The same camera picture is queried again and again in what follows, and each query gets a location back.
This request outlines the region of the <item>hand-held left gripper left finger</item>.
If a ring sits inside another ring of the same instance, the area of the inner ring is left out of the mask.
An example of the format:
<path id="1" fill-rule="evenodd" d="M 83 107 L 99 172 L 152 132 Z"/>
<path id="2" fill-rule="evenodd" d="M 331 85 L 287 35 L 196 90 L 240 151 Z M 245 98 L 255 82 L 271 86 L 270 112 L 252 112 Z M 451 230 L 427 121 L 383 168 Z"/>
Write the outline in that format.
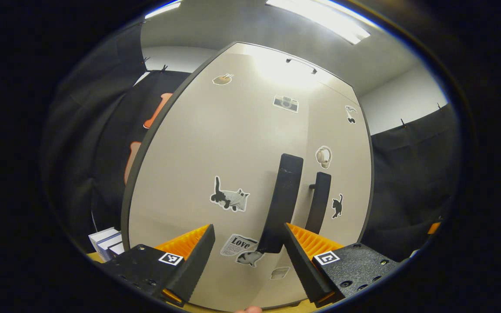
<path id="1" fill-rule="evenodd" d="M 183 307 L 189 302 L 215 243 L 213 224 L 159 246 L 138 244 L 99 268 L 152 298 Z"/>

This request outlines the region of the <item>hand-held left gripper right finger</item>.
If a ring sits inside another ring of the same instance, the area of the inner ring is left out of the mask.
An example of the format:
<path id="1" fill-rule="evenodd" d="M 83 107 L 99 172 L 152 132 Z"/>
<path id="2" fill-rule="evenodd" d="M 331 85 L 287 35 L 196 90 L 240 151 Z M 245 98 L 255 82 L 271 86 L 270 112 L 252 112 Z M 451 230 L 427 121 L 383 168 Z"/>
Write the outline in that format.
<path id="1" fill-rule="evenodd" d="M 320 308 L 355 297 L 381 283 L 399 267 L 363 243 L 347 246 L 290 223 L 284 247 L 310 303 Z"/>

